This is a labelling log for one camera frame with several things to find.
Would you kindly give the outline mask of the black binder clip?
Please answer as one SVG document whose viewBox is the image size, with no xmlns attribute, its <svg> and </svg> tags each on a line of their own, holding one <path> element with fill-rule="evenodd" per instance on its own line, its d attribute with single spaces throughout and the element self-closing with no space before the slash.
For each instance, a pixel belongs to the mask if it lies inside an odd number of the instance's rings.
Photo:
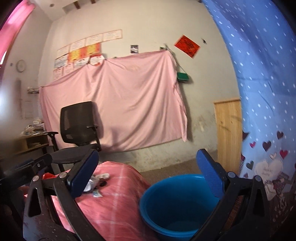
<svg viewBox="0 0 296 241">
<path fill-rule="evenodd" d="M 103 180 L 103 181 L 100 181 L 99 182 L 99 186 L 100 187 L 104 187 L 104 186 L 106 186 L 107 185 L 107 181 L 106 180 Z"/>
</svg>

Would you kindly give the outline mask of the blue white sachet wrapper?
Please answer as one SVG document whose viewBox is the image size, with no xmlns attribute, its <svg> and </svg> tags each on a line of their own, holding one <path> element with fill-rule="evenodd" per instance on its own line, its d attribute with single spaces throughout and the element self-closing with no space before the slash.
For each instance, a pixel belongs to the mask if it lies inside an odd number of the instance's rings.
<svg viewBox="0 0 296 241">
<path fill-rule="evenodd" d="M 93 194 L 93 197 L 95 197 L 95 198 L 103 197 L 98 189 L 94 189 L 92 194 Z"/>
</svg>

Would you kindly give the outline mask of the white plastic case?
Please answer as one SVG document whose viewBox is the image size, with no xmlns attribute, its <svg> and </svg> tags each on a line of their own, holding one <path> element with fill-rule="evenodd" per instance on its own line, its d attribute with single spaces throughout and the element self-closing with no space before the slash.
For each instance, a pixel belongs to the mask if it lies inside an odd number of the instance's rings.
<svg viewBox="0 0 296 241">
<path fill-rule="evenodd" d="M 110 174 L 109 173 L 98 174 L 95 176 L 95 178 L 99 181 L 106 181 L 110 178 Z"/>
</svg>

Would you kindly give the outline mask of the red plastic lid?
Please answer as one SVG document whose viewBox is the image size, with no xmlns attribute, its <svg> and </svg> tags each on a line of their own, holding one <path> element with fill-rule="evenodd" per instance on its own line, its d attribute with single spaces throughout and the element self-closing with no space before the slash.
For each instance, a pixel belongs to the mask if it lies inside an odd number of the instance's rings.
<svg viewBox="0 0 296 241">
<path fill-rule="evenodd" d="M 56 178 L 56 175 L 51 174 L 51 173 L 45 173 L 45 174 L 42 176 L 42 180 L 48 180 L 48 179 L 54 179 L 54 178 Z"/>
</svg>

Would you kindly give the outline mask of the wooden shelf desk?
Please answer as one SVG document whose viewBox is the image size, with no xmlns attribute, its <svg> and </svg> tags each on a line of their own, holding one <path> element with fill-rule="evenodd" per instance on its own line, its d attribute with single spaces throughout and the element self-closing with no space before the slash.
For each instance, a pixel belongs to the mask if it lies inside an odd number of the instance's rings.
<svg viewBox="0 0 296 241">
<path fill-rule="evenodd" d="M 1 141 L 1 160 L 39 149 L 46 150 L 48 146 L 49 140 L 46 134 L 22 136 L 13 140 Z"/>
</svg>

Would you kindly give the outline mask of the wooden board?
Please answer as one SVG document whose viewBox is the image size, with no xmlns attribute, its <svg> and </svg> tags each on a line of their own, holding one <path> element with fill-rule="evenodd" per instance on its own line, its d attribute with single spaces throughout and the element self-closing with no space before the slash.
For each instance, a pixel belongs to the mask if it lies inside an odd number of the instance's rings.
<svg viewBox="0 0 296 241">
<path fill-rule="evenodd" d="M 242 143 L 242 113 L 238 98 L 214 102 L 218 162 L 227 171 L 239 173 Z"/>
</svg>

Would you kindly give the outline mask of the blue plastic basin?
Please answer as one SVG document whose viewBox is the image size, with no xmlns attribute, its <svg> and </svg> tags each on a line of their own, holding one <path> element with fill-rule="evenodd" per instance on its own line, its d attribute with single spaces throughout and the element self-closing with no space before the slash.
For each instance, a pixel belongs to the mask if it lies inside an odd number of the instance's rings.
<svg viewBox="0 0 296 241">
<path fill-rule="evenodd" d="M 139 211 L 158 240 L 190 240 L 218 202 L 203 175 L 186 174 L 148 188 L 140 199 Z"/>
</svg>

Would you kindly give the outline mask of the black office chair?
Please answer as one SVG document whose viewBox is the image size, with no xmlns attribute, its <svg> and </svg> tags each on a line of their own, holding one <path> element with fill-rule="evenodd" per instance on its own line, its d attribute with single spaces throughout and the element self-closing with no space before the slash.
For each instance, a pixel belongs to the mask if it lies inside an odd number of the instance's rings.
<svg viewBox="0 0 296 241">
<path fill-rule="evenodd" d="M 89 150 L 101 151 L 94 109 L 95 104 L 91 101 L 72 104 L 61 109 L 59 133 L 63 142 L 74 144 L 75 147 L 60 149 L 55 138 L 58 133 L 48 132 L 54 147 L 54 152 L 51 154 L 52 163 L 58 165 L 60 172 L 65 171 L 64 165 L 80 162 Z"/>
</svg>

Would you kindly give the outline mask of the pink checked table cloth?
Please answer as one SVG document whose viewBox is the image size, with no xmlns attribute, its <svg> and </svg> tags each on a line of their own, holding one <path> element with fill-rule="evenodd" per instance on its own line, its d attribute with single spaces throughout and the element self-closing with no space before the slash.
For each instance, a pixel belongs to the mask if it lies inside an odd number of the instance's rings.
<svg viewBox="0 0 296 241">
<path fill-rule="evenodd" d="M 156 240 L 142 221 L 139 201 L 149 184 L 132 166 L 116 162 L 98 165 L 95 175 L 109 173 L 107 185 L 72 198 L 68 172 L 54 179 L 35 176 L 23 215 L 25 240 Z"/>
</svg>

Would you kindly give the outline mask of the stack of papers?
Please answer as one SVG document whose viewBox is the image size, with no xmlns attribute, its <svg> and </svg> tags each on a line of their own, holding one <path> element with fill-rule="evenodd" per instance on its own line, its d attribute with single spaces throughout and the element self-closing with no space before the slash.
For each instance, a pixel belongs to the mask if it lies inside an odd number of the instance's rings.
<svg viewBox="0 0 296 241">
<path fill-rule="evenodd" d="M 20 136 L 33 136 L 39 135 L 45 132 L 44 121 L 40 118 L 33 120 L 32 125 L 27 125 L 25 129 L 20 133 Z"/>
</svg>

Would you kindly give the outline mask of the pink hanging sheet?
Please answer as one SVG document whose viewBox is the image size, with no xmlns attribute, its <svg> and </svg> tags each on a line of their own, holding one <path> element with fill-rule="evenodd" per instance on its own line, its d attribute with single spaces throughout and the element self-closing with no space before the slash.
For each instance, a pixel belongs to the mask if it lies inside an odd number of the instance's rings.
<svg viewBox="0 0 296 241">
<path fill-rule="evenodd" d="M 105 152 L 146 148 L 187 139 L 186 108 L 169 51 L 87 64 L 40 88 L 46 130 L 60 125 L 61 109 L 95 104 L 98 138 Z"/>
</svg>

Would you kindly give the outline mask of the green hanging pouch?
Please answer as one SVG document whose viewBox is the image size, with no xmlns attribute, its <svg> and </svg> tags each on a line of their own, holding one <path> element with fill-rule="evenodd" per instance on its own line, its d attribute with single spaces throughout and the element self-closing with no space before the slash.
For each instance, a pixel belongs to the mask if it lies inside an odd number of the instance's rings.
<svg viewBox="0 0 296 241">
<path fill-rule="evenodd" d="M 178 72 L 177 73 L 177 80 L 178 80 L 178 82 L 188 82 L 190 79 L 189 79 L 189 75 L 187 73 Z"/>
</svg>

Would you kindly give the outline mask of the small black white photo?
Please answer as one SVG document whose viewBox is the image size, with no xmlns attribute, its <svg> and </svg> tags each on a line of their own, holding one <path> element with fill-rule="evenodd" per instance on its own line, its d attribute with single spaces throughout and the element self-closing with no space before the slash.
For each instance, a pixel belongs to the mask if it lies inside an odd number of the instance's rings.
<svg viewBox="0 0 296 241">
<path fill-rule="evenodd" d="M 130 46 L 130 52 L 132 54 L 138 54 L 139 53 L 139 47 L 138 47 L 138 45 L 131 45 Z"/>
</svg>

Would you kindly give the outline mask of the wall certificates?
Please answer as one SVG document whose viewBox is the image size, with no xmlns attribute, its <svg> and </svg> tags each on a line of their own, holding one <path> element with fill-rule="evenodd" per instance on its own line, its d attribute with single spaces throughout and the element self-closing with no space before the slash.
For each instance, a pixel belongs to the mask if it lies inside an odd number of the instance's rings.
<svg viewBox="0 0 296 241">
<path fill-rule="evenodd" d="M 86 64 L 100 65 L 104 57 L 101 44 L 123 37 L 122 30 L 114 30 L 93 35 L 57 50 L 54 61 L 53 80 L 57 80 Z"/>
</svg>

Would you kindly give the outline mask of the red paper wall sign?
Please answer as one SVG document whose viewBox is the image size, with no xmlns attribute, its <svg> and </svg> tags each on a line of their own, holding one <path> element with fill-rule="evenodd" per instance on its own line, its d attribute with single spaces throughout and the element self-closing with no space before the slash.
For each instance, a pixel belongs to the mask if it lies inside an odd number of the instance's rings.
<svg viewBox="0 0 296 241">
<path fill-rule="evenodd" d="M 174 46 L 191 58 L 194 58 L 200 49 L 200 46 L 197 43 L 195 43 L 185 35 L 182 35 L 182 37 L 177 40 Z"/>
</svg>

